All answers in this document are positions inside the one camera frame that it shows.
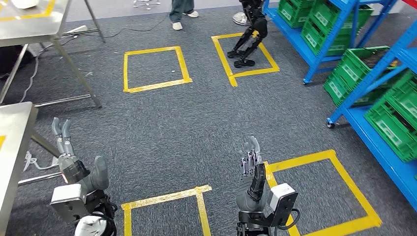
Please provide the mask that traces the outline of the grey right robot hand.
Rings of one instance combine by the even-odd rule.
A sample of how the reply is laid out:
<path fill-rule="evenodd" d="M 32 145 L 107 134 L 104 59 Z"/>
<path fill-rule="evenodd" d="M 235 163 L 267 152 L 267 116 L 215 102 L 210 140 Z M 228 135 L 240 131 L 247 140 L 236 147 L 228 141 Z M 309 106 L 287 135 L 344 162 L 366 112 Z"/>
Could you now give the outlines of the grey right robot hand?
<path fill-rule="evenodd" d="M 266 168 L 260 154 L 260 146 L 254 136 L 243 144 L 240 150 L 240 166 L 242 168 L 236 195 L 236 203 L 240 211 L 262 212 L 266 198 Z"/>

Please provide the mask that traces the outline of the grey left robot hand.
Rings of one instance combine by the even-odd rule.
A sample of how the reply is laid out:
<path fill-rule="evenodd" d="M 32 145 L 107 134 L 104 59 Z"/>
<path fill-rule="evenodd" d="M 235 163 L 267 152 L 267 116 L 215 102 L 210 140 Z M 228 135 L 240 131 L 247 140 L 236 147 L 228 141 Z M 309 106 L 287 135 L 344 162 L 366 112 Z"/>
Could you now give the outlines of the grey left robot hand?
<path fill-rule="evenodd" d="M 53 118 L 52 131 L 60 152 L 58 164 L 67 184 L 80 184 L 88 193 L 95 190 L 105 190 L 109 187 L 108 165 L 102 156 L 96 156 L 94 167 L 89 170 L 75 155 L 71 142 L 69 128 L 71 121 L 66 120 L 60 124 L 60 119 Z"/>

